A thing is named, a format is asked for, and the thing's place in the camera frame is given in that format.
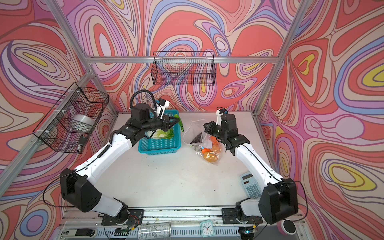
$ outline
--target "psychedelic patterned wall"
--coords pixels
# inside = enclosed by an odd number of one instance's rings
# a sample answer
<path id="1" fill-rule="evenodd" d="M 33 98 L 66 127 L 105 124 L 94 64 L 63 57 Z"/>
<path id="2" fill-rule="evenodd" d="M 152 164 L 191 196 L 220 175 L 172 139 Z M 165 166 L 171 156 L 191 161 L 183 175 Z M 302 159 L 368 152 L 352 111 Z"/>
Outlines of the psychedelic patterned wall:
<path id="1" fill-rule="evenodd" d="M 0 174 L 67 87 L 84 75 L 43 2 L 0 1 Z M 38 149 L 0 198 L 0 240 L 49 238 L 63 212 L 45 205 L 42 191 L 64 168 L 73 168 L 100 148 L 112 118 L 106 109 L 83 154 L 55 153 L 46 145 Z M 45 197 L 65 204 L 58 182 Z"/>
<path id="2" fill-rule="evenodd" d="M 216 56 L 276 56 L 296 1 L 163 0 L 65 2 L 62 10 L 90 56 L 153 56 L 153 51 L 212 50 Z M 212 87 L 152 86 L 151 64 L 95 64 L 117 111 L 146 88 L 180 111 L 253 110 L 266 64 L 218 64 Z"/>
<path id="3" fill-rule="evenodd" d="M 383 55 L 383 1 L 315 0 L 258 112 L 315 239 L 384 239 Z"/>
<path id="4" fill-rule="evenodd" d="M 255 108 L 272 64 L 229 64 L 227 77 L 217 73 L 215 86 L 153 85 L 151 64 L 94 64 L 111 100 L 118 112 L 129 111 L 132 94 L 148 89 L 155 95 L 170 101 L 170 108 L 179 111 L 215 111 L 225 107 L 232 111 L 250 111 Z M 151 103 L 147 94 L 135 98 L 135 103 Z"/>

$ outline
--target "black wire basket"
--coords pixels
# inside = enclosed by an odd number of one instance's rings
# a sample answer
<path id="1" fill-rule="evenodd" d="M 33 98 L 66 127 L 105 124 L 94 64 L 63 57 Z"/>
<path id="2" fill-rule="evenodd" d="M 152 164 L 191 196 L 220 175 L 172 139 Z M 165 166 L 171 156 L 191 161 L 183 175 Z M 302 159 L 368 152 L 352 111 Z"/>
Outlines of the black wire basket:
<path id="1" fill-rule="evenodd" d="M 36 131 L 49 113 L 33 134 L 55 152 L 82 153 L 108 102 L 108 94 L 77 86 L 48 127 Z"/>
<path id="2" fill-rule="evenodd" d="M 154 85 L 215 85 L 213 51 L 155 51 L 153 56 Z"/>

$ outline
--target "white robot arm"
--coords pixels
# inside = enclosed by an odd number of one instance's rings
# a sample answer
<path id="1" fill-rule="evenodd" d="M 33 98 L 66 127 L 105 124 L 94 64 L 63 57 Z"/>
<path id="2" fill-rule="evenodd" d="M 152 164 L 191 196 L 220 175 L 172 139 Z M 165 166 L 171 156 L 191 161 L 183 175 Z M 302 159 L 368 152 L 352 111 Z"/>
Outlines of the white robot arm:
<path id="1" fill-rule="evenodd" d="M 132 107 L 132 116 L 119 130 L 112 133 L 109 142 L 96 154 L 74 170 L 65 169 L 60 174 L 62 198 L 83 212 L 96 211 L 107 214 L 118 225 L 124 225 L 129 217 L 128 206 L 123 202 L 100 193 L 95 184 L 101 174 L 124 152 L 128 151 L 141 138 L 147 137 L 145 132 L 162 129 L 167 131 L 179 122 L 178 118 L 164 115 L 164 106 L 169 102 L 160 99 L 157 111 L 154 112 L 148 104 L 139 103 Z M 245 136 L 238 134 L 236 119 L 228 111 L 217 113 L 220 124 L 211 121 L 204 124 L 205 132 L 215 136 L 250 170 L 263 189 L 259 200 L 246 199 L 240 202 L 241 214 L 246 216 L 262 216 L 273 224 L 289 217 L 298 211 L 296 185 L 291 179 L 283 179 L 255 152 Z"/>
<path id="2" fill-rule="evenodd" d="M 214 121 L 204 124 L 205 132 L 215 136 L 227 150 L 240 159 L 255 177 L 263 190 L 259 199 L 245 199 L 237 203 L 238 219 L 262 216 L 274 224 L 298 212 L 296 184 L 275 172 L 253 149 L 249 140 L 238 133 L 236 118 L 225 108 L 216 112 L 220 124 Z"/>

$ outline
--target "plastic bag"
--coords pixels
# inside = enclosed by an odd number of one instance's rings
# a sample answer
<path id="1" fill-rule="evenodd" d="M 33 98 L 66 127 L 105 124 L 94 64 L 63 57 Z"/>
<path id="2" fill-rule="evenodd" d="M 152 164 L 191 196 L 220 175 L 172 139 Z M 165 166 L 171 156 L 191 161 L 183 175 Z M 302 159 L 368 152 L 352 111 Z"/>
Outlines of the plastic bag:
<path id="1" fill-rule="evenodd" d="M 191 126 L 183 135 L 183 142 L 190 145 L 196 154 L 210 163 L 217 163 L 220 160 L 223 144 L 215 137 L 204 132 L 204 123 L 209 121 L 202 119 L 192 121 Z"/>

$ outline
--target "alarm clock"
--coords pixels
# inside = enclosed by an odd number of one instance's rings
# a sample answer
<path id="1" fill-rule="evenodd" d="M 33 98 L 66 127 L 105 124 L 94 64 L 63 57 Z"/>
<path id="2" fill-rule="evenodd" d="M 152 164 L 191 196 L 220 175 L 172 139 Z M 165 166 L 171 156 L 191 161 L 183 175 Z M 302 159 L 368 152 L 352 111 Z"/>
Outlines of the alarm clock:
<path id="1" fill-rule="evenodd" d="M 200 223 L 201 235 L 203 237 L 210 237 L 215 235 L 214 224 L 211 220 Z"/>

